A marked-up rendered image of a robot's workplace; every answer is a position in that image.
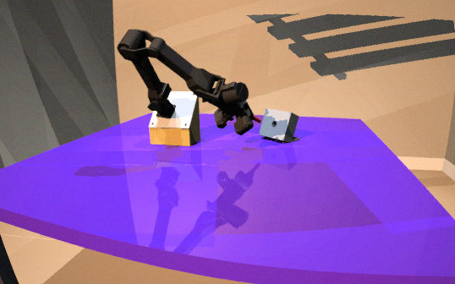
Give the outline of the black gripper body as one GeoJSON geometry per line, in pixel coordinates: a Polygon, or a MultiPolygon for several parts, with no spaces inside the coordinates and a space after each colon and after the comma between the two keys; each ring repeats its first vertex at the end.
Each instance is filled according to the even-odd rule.
{"type": "Polygon", "coordinates": [[[254,127],[252,118],[244,109],[244,104],[242,101],[228,104],[225,108],[221,109],[221,112],[228,112],[230,116],[236,117],[237,122],[234,123],[236,134],[242,136],[254,127]]]}

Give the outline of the grey sloped panel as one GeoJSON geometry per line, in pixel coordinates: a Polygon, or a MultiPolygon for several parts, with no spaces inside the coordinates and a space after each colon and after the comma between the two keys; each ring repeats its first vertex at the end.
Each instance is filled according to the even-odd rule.
{"type": "Polygon", "coordinates": [[[283,112],[267,108],[260,127],[259,135],[277,139],[284,142],[294,142],[299,138],[294,137],[299,116],[291,112],[283,112]]]}

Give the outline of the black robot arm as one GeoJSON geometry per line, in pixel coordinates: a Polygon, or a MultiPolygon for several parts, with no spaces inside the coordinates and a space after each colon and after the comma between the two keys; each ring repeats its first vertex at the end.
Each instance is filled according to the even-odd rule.
{"type": "Polygon", "coordinates": [[[128,30],[123,39],[118,43],[118,53],[125,60],[130,60],[140,77],[148,87],[148,108],[157,112],[156,116],[170,118],[176,108],[168,100],[172,89],[169,84],[163,83],[156,75],[148,57],[160,60],[174,73],[178,74],[187,84],[195,96],[208,101],[218,107],[214,112],[215,123],[218,128],[225,128],[227,121],[234,120],[228,112],[221,112],[228,104],[246,101],[249,98],[249,90],[245,83],[235,81],[225,84],[225,78],[221,75],[210,74],[203,68],[197,68],[184,59],[163,38],[152,36],[146,30],[128,30]],[[151,44],[146,47],[146,41],[151,44]],[[216,87],[212,88],[215,81],[216,87]],[[221,108],[221,109],[220,109],[221,108]]]}

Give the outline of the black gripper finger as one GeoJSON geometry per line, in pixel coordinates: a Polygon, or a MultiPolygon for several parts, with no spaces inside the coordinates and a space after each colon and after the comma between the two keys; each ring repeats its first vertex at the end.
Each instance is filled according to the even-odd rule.
{"type": "MultiPolygon", "coordinates": [[[[246,101],[243,101],[243,104],[244,104],[244,109],[247,110],[247,109],[250,109],[250,111],[252,112],[250,106],[249,106],[249,103],[246,101]]],[[[254,115],[254,113],[252,112],[252,114],[254,115]]]]}
{"type": "Polygon", "coordinates": [[[249,114],[249,116],[252,118],[252,120],[254,120],[255,117],[254,117],[254,115],[252,114],[252,112],[250,111],[250,109],[247,109],[246,111],[248,112],[248,114],[249,114]]]}

